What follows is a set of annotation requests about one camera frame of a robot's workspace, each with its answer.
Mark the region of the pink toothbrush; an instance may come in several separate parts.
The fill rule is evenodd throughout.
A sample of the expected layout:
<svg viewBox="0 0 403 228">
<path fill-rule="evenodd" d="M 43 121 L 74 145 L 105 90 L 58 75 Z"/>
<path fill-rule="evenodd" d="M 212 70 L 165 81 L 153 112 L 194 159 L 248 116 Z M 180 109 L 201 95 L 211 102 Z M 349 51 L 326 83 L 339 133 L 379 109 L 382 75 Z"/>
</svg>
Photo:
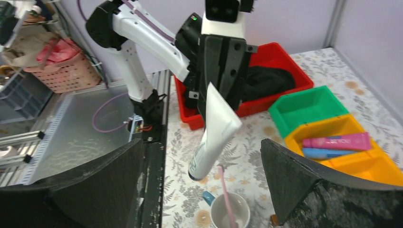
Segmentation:
<svg viewBox="0 0 403 228">
<path fill-rule="evenodd" d="M 229 193 L 226 188 L 226 183 L 225 183 L 225 178 L 224 178 L 224 167 L 222 165 L 218 165 L 217 169 L 218 169 L 218 172 L 220 175 L 220 181 L 221 181 L 221 186 L 222 186 L 222 190 L 223 190 L 226 210 L 227 210 L 227 214 L 228 214 L 229 225 L 231 228 L 238 228 L 238 223 L 236 222 L 235 216 L 234 216 L 232 208 L 231 208 Z"/>
</svg>

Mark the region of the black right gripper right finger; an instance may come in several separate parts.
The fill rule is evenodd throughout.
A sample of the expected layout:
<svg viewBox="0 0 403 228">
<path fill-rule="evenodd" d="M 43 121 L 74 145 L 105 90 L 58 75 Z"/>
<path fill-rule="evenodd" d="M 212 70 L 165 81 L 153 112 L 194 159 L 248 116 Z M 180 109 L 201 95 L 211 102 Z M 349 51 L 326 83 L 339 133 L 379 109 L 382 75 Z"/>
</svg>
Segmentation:
<svg viewBox="0 0 403 228">
<path fill-rule="evenodd" d="M 288 228 L 400 228 L 402 187 L 357 178 L 264 139 L 261 159 L 278 223 Z"/>
</svg>

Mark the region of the white toothpaste tube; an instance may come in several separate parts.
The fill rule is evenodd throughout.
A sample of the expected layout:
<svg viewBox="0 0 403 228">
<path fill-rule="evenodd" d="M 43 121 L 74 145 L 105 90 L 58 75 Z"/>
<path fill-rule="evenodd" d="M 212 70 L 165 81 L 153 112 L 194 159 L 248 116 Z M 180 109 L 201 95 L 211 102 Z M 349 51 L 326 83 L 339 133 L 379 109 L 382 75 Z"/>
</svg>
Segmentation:
<svg viewBox="0 0 403 228">
<path fill-rule="evenodd" d="M 206 99 L 206 129 L 189 163 L 188 174 L 194 181 L 204 179 L 224 147 L 242 126 L 242 122 L 216 87 L 209 83 Z"/>
</svg>

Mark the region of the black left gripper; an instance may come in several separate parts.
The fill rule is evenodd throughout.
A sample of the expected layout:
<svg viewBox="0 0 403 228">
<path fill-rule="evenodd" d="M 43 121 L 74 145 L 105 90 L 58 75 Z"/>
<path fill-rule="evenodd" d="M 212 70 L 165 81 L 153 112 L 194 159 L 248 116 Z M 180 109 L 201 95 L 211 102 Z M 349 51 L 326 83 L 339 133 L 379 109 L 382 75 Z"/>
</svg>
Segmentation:
<svg viewBox="0 0 403 228">
<path fill-rule="evenodd" d="M 208 84 L 212 83 L 229 106 L 238 110 L 244 94 L 250 55 L 257 52 L 246 40 L 201 34 L 202 19 L 191 14 L 176 34 L 176 47 L 190 60 L 183 81 L 185 106 L 198 108 L 206 120 Z"/>
</svg>

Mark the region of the blue toothpaste tube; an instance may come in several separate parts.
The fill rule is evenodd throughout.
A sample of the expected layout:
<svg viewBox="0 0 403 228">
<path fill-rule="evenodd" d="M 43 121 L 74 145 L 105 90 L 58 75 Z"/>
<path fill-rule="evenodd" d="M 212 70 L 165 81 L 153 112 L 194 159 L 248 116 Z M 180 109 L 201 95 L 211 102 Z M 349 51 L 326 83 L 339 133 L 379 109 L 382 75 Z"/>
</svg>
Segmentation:
<svg viewBox="0 0 403 228">
<path fill-rule="evenodd" d="M 309 159 L 327 160 L 344 155 L 357 153 L 356 151 L 349 150 L 330 150 L 319 148 L 302 148 L 303 155 Z"/>
</svg>

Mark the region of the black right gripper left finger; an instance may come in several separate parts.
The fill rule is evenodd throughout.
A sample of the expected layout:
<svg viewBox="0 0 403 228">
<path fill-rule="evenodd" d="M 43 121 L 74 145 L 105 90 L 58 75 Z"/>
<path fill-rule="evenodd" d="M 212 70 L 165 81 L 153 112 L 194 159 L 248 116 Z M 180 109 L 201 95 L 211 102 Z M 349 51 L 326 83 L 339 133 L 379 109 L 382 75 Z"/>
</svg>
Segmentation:
<svg viewBox="0 0 403 228">
<path fill-rule="evenodd" d="M 144 144 L 120 148 L 29 185 L 0 189 L 3 228 L 124 228 L 137 196 Z"/>
</svg>

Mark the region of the pink toothpaste tube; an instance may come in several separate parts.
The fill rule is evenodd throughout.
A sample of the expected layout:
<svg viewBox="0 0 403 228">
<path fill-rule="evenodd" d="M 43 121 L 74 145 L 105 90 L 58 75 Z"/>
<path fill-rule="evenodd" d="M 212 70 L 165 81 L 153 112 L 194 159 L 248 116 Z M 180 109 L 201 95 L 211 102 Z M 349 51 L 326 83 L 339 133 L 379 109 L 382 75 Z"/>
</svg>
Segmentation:
<svg viewBox="0 0 403 228">
<path fill-rule="evenodd" d="M 306 148 L 336 149 L 367 151 L 372 149 L 371 139 L 367 132 L 327 136 L 319 138 L 307 138 L 302 141 Z"/>
</svg>

